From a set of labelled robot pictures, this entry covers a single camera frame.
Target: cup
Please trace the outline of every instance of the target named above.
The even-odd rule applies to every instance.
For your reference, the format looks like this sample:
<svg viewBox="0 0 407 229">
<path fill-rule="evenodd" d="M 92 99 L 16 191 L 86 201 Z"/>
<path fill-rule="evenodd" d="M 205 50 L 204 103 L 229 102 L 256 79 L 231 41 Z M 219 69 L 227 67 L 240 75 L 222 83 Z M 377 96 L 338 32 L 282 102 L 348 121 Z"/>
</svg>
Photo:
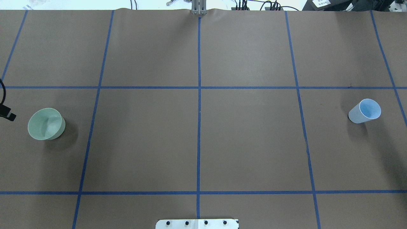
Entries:
<svg viewBox="0 0 407 229">
<path fill-rule="evenodd" d="M 381 108 L 376 101 L 364 99 L 350 110 L 348 117 L 354 123 L 364 123 L 379 118 L 380 114 Z"/>
<path fill-rule="evenodd" d="M 65 120 L 53 108 L 37 111 L 28 122 L 28 133 L 36 140 L 53 140 L 65 130 Z"/>
</svg>

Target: blue grid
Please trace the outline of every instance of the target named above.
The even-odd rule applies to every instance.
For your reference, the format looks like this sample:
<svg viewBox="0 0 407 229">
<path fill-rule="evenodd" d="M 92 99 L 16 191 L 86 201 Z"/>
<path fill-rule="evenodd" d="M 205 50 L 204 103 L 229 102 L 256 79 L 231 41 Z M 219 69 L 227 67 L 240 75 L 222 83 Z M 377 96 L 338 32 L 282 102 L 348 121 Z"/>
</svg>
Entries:
<svg viewBox="0 0 407 229">
<path fill-rule="evenodd" d="M 24 22 L 26 20 L 28 11 L 25 11 L 24 17 L 22 19 L 20 28 L 18 30 L 17 36 L 15 38 L 13 47 L 10 51 L 10 55 L 8 57 L 6 66 L 4 68 L 3 74 L 2 74 L 2 79 L 5 78 L 6 72 L 8 65 L 11 61 L 11 58 L 13 56 L 13 52 L 15 49 L 15 46 L 18 42 L 18 38 L 20 36 L 21 30 L 23 28 Z M 407 126 L 407 119 L 404 113 L 403 106 L 401 104 L 400 98 L 398 96 L 397 90 L 403 90 L 407 89 L 407 87 L 396 87 L 394 83 L 393 76 L 390 71 L 390 67 L 388 65 L 386 55 L 384 53 L 383 47 L 381 45 L 379 33 L 377 31 L 376 23 L 374 20 L 374 15 L 373 12 L 370 11 L 371 17 L 372 17 L 372 23 L 373 27 L 376 33 L 376 38 L 379 44 L 380 51 L 383 56 L 384 63 L 386 65 L 390 80 L 392 82 L 392 87 L 329 87 L 329 86 L 299 86 L 298 84 L 298 78 L 297 78 L 297 71 L 295 67 L 295 58 L 294 58 L 294 51 L 293 51 L 293 45 L 292 45 L 292 40 L 291 40 L 291 33 L 290 33 L 290 27 L 289 27 L 289 18 L 287 12 L 285 12 L 285 18 L 286 18 L 286 26 L 287 26 L 287 34 L 288 34 L 288 39 L 289 39 L 289 46 L 290 46 L 290 52 L 291 52 L 291 60 L 292 60 L 292 66 L 293 66 L 293 72 L 294 72 L 294 78 L 295 78 L 295 86 L 201 86 L 201 18 L 198 18 L 198 41 L 197 41 L 197 46 L 198 46 L 198 86 L 102 86 L 102 79 L 103 79 L 103 71 L 104 71 L 104 66 L 105 66 L 105 61 L 106 61 L 106 56 L 107 56 L 107 50 L 109 46 L 109 38 L 110 38 L 110 33 L 112 30 L 112 24 L 113 24 L 113 17 L 114 17 L 114 10 L 111 13 L 111 18 L 110 18 L 110 24 L 109 24 L 109 30 L 107 34 L 107 39 L 106 39 L 106 46 L 105 46 L 105 52 L 103 56 L 103 62 L 102 62 L 102 67 L 101 67 L 101 72 L 100 72 L 100 77 L 99 77 L 99 84 L 98 86 L 7 86 L 7 89 L 97 89 L 97 94 L 96 94 L 96 99 L 95 99 L 95 105 L 94 105 L 94 111 L 93 111 L 93 116 L 92 116 L 92 122 L 90 126 L 90 131 L 89 131 L 89 138 L 88 138 L 88 144 L 86 148 L 86 153 L 85 153 L 85 159 L 83 163 L 83 169 L 82 169 L 82 175 L 81 175 L 81 181 L 80 181 L 80 186 L 79 186 L 79 191 L 77 192 L 48 192 L 48 191 L 0 191 L 0 195 L 77 195 L 77 204 L 75 208 L 75 214 L 74 214 L 74 220 L 72 224 L 72 228 L 74 229 L 76 227 L 76 222 L 77 222 L 77 217 L 78 217 L 78 212 L 79 212 L 79 206 L 80 206 L 80 201 L 81 201 L 81 196 L 82 195 L 196 195 L 197 198 L 197 218 L 200 218 L 200 195 L 273 195 L 273 194 L 306 194 L 306 195 L 313 195 L 313 200 L 314 200 L 314 207 L 315 207 L 315 216 L 316 216 L 316 221 L 317 221 L 317 227 L 318 229 L 321 228 L 320 220 L 319 220 L 319 212 L 318 212 L 318 204 L 317 204 L 317 194 L 391 194 L 391 193 L 407 193 L 407 190 L 399 190 L 399 189 L 392 189 L 392 190 L 315 190 L 315 184 L 314 184 L 314 179 L 313 179 L 313 172 L 312 172 L 312 164 L 311 164 L 311 156 L 309 152 L 309 146 L 308 146 L 308 139 L 307 139 L 307 134 L 306 134 L 306 126 L 305 126 L 305 120 L 304 120 L 304 114 L 302 111 L 302 103 L 301 103 L 301 96 L 300 96 L 300 90 L 306 90 L 306 89 L 349 89 L 349 90 L 354 90 L 354 89 L 376 89 L 376 90 L 394 90 L 395 96 L 397 98 L 397 102 L 400 107 L 401 114 L 404 118 L 405 125 Z M 98 99 L 100 95 L 100 90 L 101 89 L 197 89 L 198 90 L 198 133 L 197 133 L 197 190 L 196 191 L 170 191 L 170 192 L 85 192 L 82 191 L 83 189 L 83 182 L 85 178 L 85 172 L 86 172 L 86 165 L 88 162 L 88 154 L 89 154 L 89 149 L 90 149 L 90 143 L 91 143 L 91 138 L 92 138 L 92 133 L 93 133 L 93 126 L 94 126 L 94 121 L 95 121 L 95 116 L 96 116 L 96 110 L 97 110 L 97 105 L 98 105 Z M 299 105 L 299 111 L 300 111 L 300 116 L 301 116 L 301 123 L 302 123 L 302 129 L 303 129 L 303 134 L 304 134 L 304 139 L 306 143 L 306 153 L 308 156 L 308 166 L 309 166 L 309 174 L 310 174 L 310 179 L 311 179 L 311 187 L 312 190 L 310 191 L 201 191 L 200 190 L 200 136 L 201 136 L 201 90 L 211 90 L 211 89 L 295 89 L 297 91 L 297 97 L 298 97 L 298 105 Z"/>
</svg>

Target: vertical blue line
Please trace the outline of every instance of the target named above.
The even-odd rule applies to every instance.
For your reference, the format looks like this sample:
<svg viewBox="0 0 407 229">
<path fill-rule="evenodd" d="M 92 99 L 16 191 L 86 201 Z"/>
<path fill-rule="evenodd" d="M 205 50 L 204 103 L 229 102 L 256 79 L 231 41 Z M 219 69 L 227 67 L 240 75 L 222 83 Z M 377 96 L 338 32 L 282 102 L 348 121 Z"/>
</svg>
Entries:
<svg viewBox="0 0 407 229">
<path fill-rule="evenodd" d="M 302 123 L 302 132 L 303 132 L 303 134 L 304 134 L 305 145 L 306 145 L 306 154 L 307 154 L 307 157 L 308 157 L 308 170 L 309 170 L 309 177 L 310 177 L 310 179 L 311 179 L 311 188 L 312 188 L 312 191 L 313 191 L 315 216 L 316 216 L 316 219 L 317 219 L 317 226 L 318 226 L 318 229 L 321 229 L 321 222 L 320 222 L 320 220 L 319 220 L 319 210 L 318 210 L 318 203 L 317 203 L 317 195 L 316 195 L 316 193 L 315 193 L 314 175 L 313 175 L 313 172 L 312 172 L 311 156 L 310 156 L 310 153 L 309 153 L 308 138 L 307 138 L 306 129 L 305 129 L 304 113 L 303 113 L 303 111 L 302 111 L 302 102 L 301 102 L 301 95 L 300 95 L 300 86 L 299 86 L 299 84 L 298 84 L 297 68 L 295 67 L 293 43 L 292 43 L 292 40 L 291 40 L 291 32 L 290 32 L 290 25 L 289 25 L 289 22 L 288 22 L 288 14 L 287 14 L 287 11 L 285 11 L 285 21 L 286 21 L 286 24 L 287 24 L 288 41 L 289 41 L 289 43 L 290 43 L 291 61 L 292 61 L 292 63 L 293 63 L 295 86 L 297 87 L 297 98 L 298 98 L 298 105 L 299 105 L 299 107 L 300 107 L 300 115 L 301 115 L 301 123 Z"/>
<path fill-rule="evenodd" d="M 197 219 L 200 214 L 201 191 L 201 18 L 198 18 L 198 135 L 197 135 Z"/>
<path fill-rule="evenodd" d="M 7 59 L 6 66 L 4 67 L 3 75 L 1 76 L 2 81 L 4 81 L 4 77 L 6 76 L 7 68 L 9 67 L 11 57 L 13 56 L 13 53 L 14 53 L 14 48 L 15 48 L 15 46 L 17 44 L 18 38 L 20 37 L 20 33 L 21 33 L 21 30 L 23 29 L 24 22 L 25 22 L 25 19 L 27 17 L 27 14 L 28 14 L 28 10 L 26 10 L 26 12 L 24 13 L 23 21 L 21 21 L 21 25 L 20 25 L 20 28 L 18 29 L 17 36 L 15 37 L 13 47 L 11 48 L 9 58 Z"/>
<path fill-rule="evenodd" d="M 379 37 L 379 33 L 377 31 L 376 22 L 374 20 L 373 11 L 370 11 L 370 16 L 372 17 L 372 23 L 373 23 L 373 27 L 374 27 L 374 32 L 376 33 L 377 42 L 379 43 L 379 48 L 380 48 L 380 51 L 382 53 L 384 63 L 386 64 L 387 72 L 389 73 L 389 77 L 390 77 L 390 81 L 392 82 L 394 93 L 396 94 L 398 106 L 400 107 L 401 114 L 403 115 L 404 124 L 407 126 L 407 118 L 406 118 L 406 115 L 404 113 L 403 106 L 401 105 L 401 100 L 400 100 L 400 97 L 398 96 L 398 92 L 397 92 L 397 89 L 396 89 L 396 84 L 394 83 L 394 79 L 393 79 L 392 72 L 390 71 L 389 63 L 387 62 L 386 55 L 384 54 L 383 46 L 381 45 L 381 42 L 380 42 L 380 37 Z"/>
<path fill-rule="evenodd" d="M 105 69 L 107 48 L 109 47 L 110 32 L 112 31 L 113 16 L 114 16 L 114 10 L 112 10 L 112 14 L 111 14 L 111 16 L 110 16 L 110 24 L 109 24 L 109 30 L 108 30 L 108 32 L 107 32 L 105 53 L 103 54 L 103 61 L 102 61 L 101 73 L 100 73 L 100 76 L 99 76 L 98 90 L 97 90 L 97 93 L 96 93 L 95 106 L 94 106 L 94 108 L 93 108 L 92 122 L 91 122 L 91 124 L 90 124 L 88 145 L 86 146 L 85 159 L 84 159 L 84 161 L 83 161 L 81 182 L 80 182 L 80 184 L 79 184 L 79 194 L 78 194 L 77 204 L 76 204 L 76 208 L 75 208 L 75 215 L 74 215 L 74 220 L 73 220 L 73 224 L 72 224 L 72 229 L 75 229 L 75 227 L 76 227 L 76 222 L 77 222 L 77 219 L 78 219 L 78 212 L 79 212 L 79 206 L 80 206 L 80 203 L 81 203 L 81 196 L 82 196 L 82 189 L 83 189 L 83 181 L 85 180 L 86 165 L 87 165 L 87 163 L 88 163 L 88 156 L 89 156 L 89 149 L 90 149 L 90 140 L 91 140 L 91 138 L 92 138 L 93 126 L 94 126 L 94 123 L 95 123 L 96 110 L 97 110 L 98 102 L 99 102 L 99 95 L 100 95 L 100 90 L 101 90 L 101 85 L 102 85 L 102 79 L 103 79 L 103 71 L 104 71 L 104 69 Z"/>
</svg>

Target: light green cup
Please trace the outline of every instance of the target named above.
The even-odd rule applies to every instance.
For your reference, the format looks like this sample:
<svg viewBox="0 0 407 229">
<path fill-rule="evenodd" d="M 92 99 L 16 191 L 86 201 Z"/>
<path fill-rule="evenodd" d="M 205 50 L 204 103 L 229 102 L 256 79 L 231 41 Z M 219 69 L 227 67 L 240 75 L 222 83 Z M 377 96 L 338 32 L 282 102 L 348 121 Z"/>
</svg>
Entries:
<svg viewBox="0 0 407 229">
<path fill-rule="evenodd" d="M 28 122 L 28 133 L 36 140 L 53 140 L 65 130 L 65 120 L 53 108 L 37 111 Z"/>
</svg>

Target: white bracket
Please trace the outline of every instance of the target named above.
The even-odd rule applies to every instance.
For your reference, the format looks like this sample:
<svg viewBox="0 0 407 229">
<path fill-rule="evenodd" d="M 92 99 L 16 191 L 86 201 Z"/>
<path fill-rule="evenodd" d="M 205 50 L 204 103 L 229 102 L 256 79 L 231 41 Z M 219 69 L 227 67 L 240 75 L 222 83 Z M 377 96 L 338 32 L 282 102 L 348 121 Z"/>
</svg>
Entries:
<svg viewBox="0 0 407 229">
<path fill-rule="evenodd" d="M 159 220 L 155 225 L 155 229 L 239 229 L 239 220 Z"/>
<path fill-rule="evenodd" d="M 192 14 L 205 15 L 206 14 L 206 0 L 192 0 Z"/>
</svg>

